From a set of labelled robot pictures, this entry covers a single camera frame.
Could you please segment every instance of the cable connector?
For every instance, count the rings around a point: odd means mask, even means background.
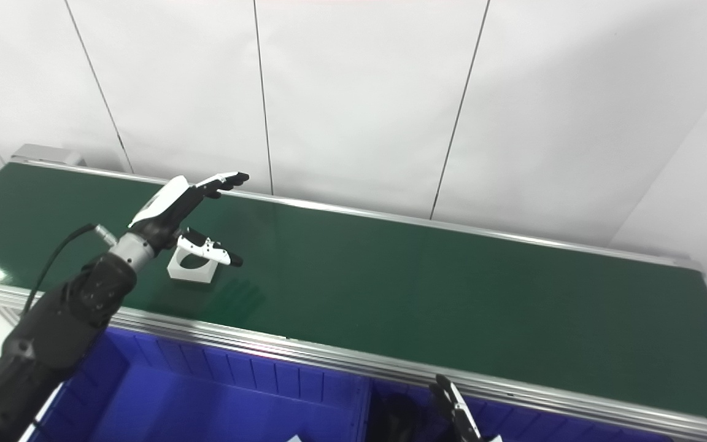
[[[102,240],[105,241],[106,244],[111,247],[116,246],[116,243],[118,243],[118,238],[116,238],[115,235],[109,232],[109,230],[106,229],[102,224],[97,224],[95,226],[95,234],[102,238]]]

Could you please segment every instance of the white robotic hand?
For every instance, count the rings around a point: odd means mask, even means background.
[[[174,176],[144,204],[138,213],[135,213],[127,227],[132,227],[139,221],[157,219],[176,211],[179,212],[179,216],[175,216],[171,221],[181,221],[205,196],[219,198],[220,192],[232,190],[247,179],[250,179],[250,176],[245,173],[221,173],[213,174],[199,184],[190,185],[185,176]]]
[[[231,254],[219,242],[211,240],[206,235],[197,230],[188,228],[177,238],[176,246],[184,249],[197,257],[221,263],[226,266],[242,266],[244,261],[241,257]]]

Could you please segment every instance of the white block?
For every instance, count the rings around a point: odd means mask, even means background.
[[[208,284],[214,277],[214,271],[217,270],[218,263],[208,260],[199,268],[185,268],[182,266],[182,260],[189,257],[191,253],[188,250],[177,247],[174,250],[174,255],[171,261],[168,262],[168,275],[171,279],[181,279],[192,282],[202,282]]]
[[[72,149],[63,149],[59,147],[51,147],[49,145],[24,144],[18,150],[12,153],[10,158],[15,161],[22,160],[41,160],[50,163],[59,163],[59,165],[70,166],[86,166],[86,161],[83,160],[78,151]]]

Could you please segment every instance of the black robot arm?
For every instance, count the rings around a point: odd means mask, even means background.
[[[19,440],[50,394],[67,380],[136,283],[137,272],[180,235],[179,224],[205,196],[241,185],[247,174],[201,184],[171,180],[137,213],[106,254],[45,292],[9,333],[0,357],[0,442]]]

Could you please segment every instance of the robotic hand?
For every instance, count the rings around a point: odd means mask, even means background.
[[[219,263],[242,260],[180,223],[205,198],[242,185],[244,173],[216,174],[189,185],[177,176],[135,215],[109,251],[46,291],[5,339],[0,357],[0,442],[17,441],[51,392],[72,375],[136,283],[136,274],[174,246]]]
[[[457,390],[457,386],[443,374],[435,375],[435,383],[430,384],[435,408],[452,423],[454,438],[450,440],[459,442],[502,442],[500,436],[482,438],[479,428],[476,427],[471,410]]]

